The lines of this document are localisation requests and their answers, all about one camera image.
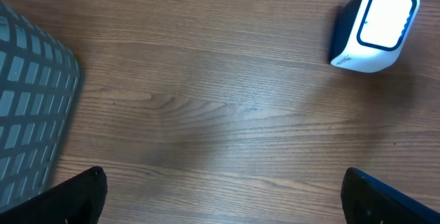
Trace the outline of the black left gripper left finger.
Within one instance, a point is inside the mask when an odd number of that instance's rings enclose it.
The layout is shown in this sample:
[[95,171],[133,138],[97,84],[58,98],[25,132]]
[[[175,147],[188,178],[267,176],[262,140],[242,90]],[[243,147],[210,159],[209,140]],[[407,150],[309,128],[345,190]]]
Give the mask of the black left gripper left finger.
[[102,213],[107,191],[103,168],[94,166],[1,213],[1,224],[95,224]]

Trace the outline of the white barcode scanner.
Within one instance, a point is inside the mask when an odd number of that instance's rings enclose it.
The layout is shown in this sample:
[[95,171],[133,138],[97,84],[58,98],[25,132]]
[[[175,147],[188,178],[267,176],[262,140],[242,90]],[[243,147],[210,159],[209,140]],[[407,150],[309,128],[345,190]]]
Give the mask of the white barcode scanner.
[[350,0],[340,13],[331,65],[375,73],[394,64],[417,16],[420,0]]

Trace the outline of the grey plastic mesh basket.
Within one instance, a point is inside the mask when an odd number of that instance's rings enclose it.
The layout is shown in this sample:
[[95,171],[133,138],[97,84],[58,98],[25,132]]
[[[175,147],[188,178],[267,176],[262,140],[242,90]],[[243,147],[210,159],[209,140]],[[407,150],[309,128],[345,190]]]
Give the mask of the grey plastic mesh basket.
[[80,77],[68,47],[1,4],[2,212],[51,184]]

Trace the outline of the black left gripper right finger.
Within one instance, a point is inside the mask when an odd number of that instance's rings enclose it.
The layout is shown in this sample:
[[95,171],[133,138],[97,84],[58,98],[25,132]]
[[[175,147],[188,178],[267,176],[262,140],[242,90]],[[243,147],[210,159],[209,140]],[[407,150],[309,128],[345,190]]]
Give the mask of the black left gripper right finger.
[[348,168],[341,187],[347,223],[439,224],[439,213],[357,168]]

